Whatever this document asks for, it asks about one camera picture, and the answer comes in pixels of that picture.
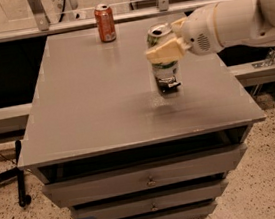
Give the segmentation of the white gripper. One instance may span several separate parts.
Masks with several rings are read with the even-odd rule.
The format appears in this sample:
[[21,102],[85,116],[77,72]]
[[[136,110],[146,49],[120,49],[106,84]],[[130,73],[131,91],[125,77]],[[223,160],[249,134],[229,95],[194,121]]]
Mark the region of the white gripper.
[[149,48],[145,52],[147,60],[153,64],[165,64],[180,60],[188,49],[200,56],[222,51],[215,28],[216,6],[200,7],[187,18],[173,21],[171,28],[176,37]]

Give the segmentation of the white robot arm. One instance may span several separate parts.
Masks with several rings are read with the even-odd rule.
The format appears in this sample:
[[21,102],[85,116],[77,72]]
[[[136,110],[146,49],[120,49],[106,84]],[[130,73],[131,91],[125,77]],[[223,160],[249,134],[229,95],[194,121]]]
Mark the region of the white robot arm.
[[275,0],[225,0],[207,4],[172,23],[172,32],[149,48],[149,62],[170,63],[233,46],[275,46]]

